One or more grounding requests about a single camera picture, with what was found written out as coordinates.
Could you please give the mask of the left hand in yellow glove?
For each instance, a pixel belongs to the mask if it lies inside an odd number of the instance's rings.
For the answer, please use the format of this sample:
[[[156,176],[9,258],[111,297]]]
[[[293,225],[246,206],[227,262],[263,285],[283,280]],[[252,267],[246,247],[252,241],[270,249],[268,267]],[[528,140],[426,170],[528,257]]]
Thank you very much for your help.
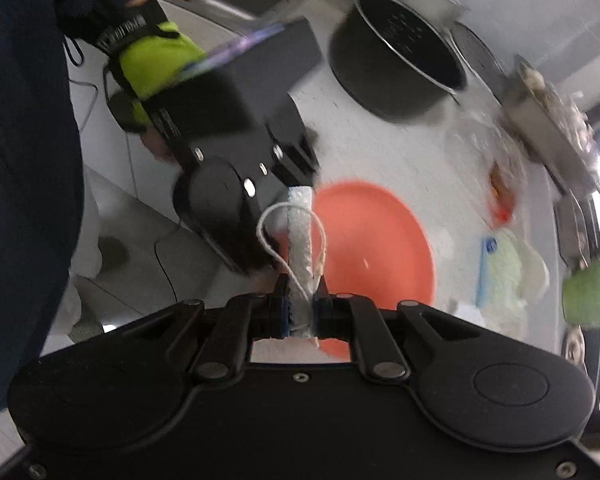
[[[131,0],[100,32],[95,47],[105,53],[105,77],[119,89],[106,96],[120,128],[137,134],[156,159],[173,162],[166,140],[152,125],[144,103],[206,54],[166,16],[157,0]]]

